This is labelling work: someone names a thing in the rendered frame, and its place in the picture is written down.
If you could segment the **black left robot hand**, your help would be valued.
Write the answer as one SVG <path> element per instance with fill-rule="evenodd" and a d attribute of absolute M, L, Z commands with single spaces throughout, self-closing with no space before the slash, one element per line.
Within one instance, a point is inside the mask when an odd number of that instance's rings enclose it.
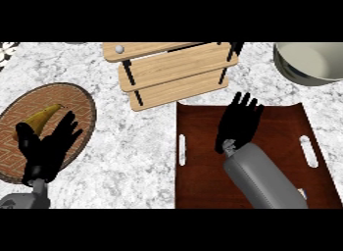
<path fill-rule="evenodd" d="M 21 184 L 24 186 L 33 186 L 33 181 L 38 178 L 42 179 L 45 183 L 54 180 L 66 152 L 82 133 L 81 129 L 73 131 L 76 125 L 75 114 L 69 111 L 51 135 L 39 139 L 29 125 L 17 123 L 18 150 L 26 157 L 24 174 L 21 178 Z"/>

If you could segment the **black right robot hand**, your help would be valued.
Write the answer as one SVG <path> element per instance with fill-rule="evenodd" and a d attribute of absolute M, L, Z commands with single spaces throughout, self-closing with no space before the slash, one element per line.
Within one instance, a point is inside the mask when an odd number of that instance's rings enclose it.
<path fill-rule="evenodd" d="M 227 106 L 215 138 L 215 152 L 224 153 L 224 142 L 233 141 L 234 149 L 239 150 L 251 141 L 264 106 L 256 105 L 256 99 L 249 98 L 249 93 L 234 95 L 231 104 Z"/>

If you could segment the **dark brown wooden tray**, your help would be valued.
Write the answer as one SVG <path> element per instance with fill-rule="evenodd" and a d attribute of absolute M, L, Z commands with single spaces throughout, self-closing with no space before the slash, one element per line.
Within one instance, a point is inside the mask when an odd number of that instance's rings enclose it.
<path fill-rule="evenodd" d="M 225 156 L 214 150 L 224 111 L 222 106 L 175 105 L 175 133 L 184 137 L 175 145 L 175 153 L 184 158 L 175 162 L 177 208 L 251 207 L 222 169 Z M 343 204 L 301 104 L 264 109 L 252 143 L 305 192 L 308 207 L 339 209 Z"/>

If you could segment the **wooden tiered shelf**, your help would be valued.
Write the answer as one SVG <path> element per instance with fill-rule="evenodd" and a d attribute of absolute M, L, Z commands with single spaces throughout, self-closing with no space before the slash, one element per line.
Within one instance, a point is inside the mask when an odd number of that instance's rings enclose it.
<path fill-rule="evenodd" d="M 227 68 L 242 42 L 104 42 L 103 58 L 119 63 L 118 81 L 134 111 L 228 86 Z"/>

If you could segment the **yellow banana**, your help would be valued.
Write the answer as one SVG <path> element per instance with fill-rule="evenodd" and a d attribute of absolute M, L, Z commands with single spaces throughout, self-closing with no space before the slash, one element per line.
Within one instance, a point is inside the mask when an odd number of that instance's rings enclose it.
<path fill-rule="evenodd" d="M 52 104 L 23 120 L 23 124 L 29 125 L 35 135 L 41 135 L 44 125 L 60 108 L 63 108 L 61 104 Z"/>

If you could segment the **grey metal pot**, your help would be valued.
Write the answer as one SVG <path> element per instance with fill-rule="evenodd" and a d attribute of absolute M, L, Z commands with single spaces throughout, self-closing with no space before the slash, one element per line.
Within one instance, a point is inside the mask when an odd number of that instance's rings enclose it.
<path fill-rule="evenodd" d="M 302 86 L 343 80 L 343 42 L 276 42 L 273 62 L 280 75 Z"/>

